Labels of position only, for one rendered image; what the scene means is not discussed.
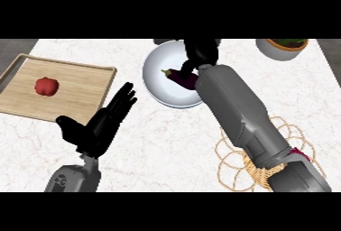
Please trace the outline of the small magenta object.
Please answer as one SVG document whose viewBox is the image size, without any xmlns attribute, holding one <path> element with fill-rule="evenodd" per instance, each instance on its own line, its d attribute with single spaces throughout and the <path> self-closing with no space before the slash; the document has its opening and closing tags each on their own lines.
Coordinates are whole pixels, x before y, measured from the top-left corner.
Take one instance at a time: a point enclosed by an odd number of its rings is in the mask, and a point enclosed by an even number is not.
<svg viewBox="0 0 341 231">
<path fill-rule="evenodd" d="M 310 162 L 309 156 L 298 150 L 297 147 L 294 147 L 294 148 L 291 149 L 289 154 L 292 154 L 292 153 L 297 153 L 297 154 L 303 155 L 303 156 L 306 157 L 307 161 Z"/>
</svg>

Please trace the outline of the wooden tray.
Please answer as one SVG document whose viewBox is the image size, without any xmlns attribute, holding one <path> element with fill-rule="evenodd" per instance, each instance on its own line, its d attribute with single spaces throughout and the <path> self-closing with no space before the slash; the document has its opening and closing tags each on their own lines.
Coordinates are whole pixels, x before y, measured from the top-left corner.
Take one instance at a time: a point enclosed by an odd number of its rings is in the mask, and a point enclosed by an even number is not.
<svg viewBox="0 0 341 231">
<path fill-rule="evenodd" d="M 21 53 L 0 75 L 0 84 L 21 60 L 21 68 L 0 92 L 0 113 L 49 122 L 70 116 L 84 125 L 102 108 L 117 68 Z"/>
</svg>

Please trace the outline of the white pot with plant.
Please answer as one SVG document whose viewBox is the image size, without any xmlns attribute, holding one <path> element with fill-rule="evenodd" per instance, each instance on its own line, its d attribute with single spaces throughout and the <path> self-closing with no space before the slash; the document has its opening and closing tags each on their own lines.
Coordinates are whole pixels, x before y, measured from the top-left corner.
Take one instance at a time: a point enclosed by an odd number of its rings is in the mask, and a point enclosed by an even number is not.
<svg viewBox="0 0 341 231">
<path fill-rule="evenodd" d="M 272 39 L 257 39 L 256 46 L 263 52 L 263 54 L 272 59 L 278 61 L 292 60 L 297 55 L 301 53 L 307 46 L 309 41 L 304 41 L 303 45 L 295 48 L 285 47 L 273 42 Z"/>
</svg>

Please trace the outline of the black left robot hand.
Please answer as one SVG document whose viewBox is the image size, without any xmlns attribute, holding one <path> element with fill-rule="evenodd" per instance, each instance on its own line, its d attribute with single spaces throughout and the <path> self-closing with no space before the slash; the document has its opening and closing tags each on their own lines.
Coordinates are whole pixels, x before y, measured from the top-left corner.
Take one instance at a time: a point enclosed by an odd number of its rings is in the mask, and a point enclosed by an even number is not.
<svg viewBox="0 0 341 231">
<path fill-rule="evenodd" d="M 114 141 L 117 130 L 137 101 L 133 84 L 126 83 L 108 104 L 81 125 L 71 117 L 61 115 L 56 123 L 62 129 L 62 139 L 75 145 L 75 151 L 87 157 L 99 158 Z"/>
</svg>

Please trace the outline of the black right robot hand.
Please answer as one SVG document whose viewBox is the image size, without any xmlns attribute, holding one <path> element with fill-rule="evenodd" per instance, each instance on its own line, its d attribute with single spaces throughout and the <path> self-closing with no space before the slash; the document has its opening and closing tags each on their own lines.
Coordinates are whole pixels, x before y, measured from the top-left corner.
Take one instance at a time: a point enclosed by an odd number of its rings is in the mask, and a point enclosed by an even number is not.
<svg viewBox="0 0 341 231">
<path fill-rule="evenodd" d="M 188 60 L 180 69 L 180 77 L 188 79 L 194 69 L 201 65 L 216 65 L 219 45 L 214 39 L 185 39 L 185 51 Z"/>
</svg>

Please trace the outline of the white bowl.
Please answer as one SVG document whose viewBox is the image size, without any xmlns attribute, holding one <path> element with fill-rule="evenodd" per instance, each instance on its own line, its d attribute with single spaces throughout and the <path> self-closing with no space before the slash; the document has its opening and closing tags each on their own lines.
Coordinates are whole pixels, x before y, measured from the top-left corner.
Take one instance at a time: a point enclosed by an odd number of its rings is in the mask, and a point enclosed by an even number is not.
<svg viewBox="0 0 341 231">
<path fill-rule="evenodd" d="M 179 109 L 202 103 L 198 92 L 170 79 L 171 71 L 182 68 L 185 61 L 185 43 L 168 41 L 155 47 L 143 63 L 143 84 L 151 96 L 164 106 Z"/>
</svg>

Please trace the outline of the red bell pepper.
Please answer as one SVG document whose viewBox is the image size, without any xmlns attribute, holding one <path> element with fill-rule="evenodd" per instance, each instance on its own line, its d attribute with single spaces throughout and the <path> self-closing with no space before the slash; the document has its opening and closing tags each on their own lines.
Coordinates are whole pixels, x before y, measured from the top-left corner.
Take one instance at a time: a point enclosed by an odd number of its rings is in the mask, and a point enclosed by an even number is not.
<svg viewBox="0 0 341 231">
<path fill-rule="evenodd" d="M 47 77 L 40 78 L 36 81 L 34 90 L 39 95 L 52 97 L 59 90 L 59 81 Z"/>
</svg>

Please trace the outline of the purple eggplant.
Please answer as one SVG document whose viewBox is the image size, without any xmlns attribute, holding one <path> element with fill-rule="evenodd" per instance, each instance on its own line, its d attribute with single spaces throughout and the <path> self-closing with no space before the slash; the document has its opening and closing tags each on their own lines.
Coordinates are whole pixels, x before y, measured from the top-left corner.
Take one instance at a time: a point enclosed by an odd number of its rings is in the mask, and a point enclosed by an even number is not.
<svg viewBox="0 0 341 231">
<path fill-rule="evenodd" d="M 176 82 L 183 88 L 186 88 L 188 90 L 195 90 L 196 87 L 196 81 L 198 81 L 198 75 L 196 74 L 191 74 L 189 77 L 185 79 L 180 77 L 180 71 L 176 69 L 167 69 L 163 70 L 165 77 Z"/>
</svg>

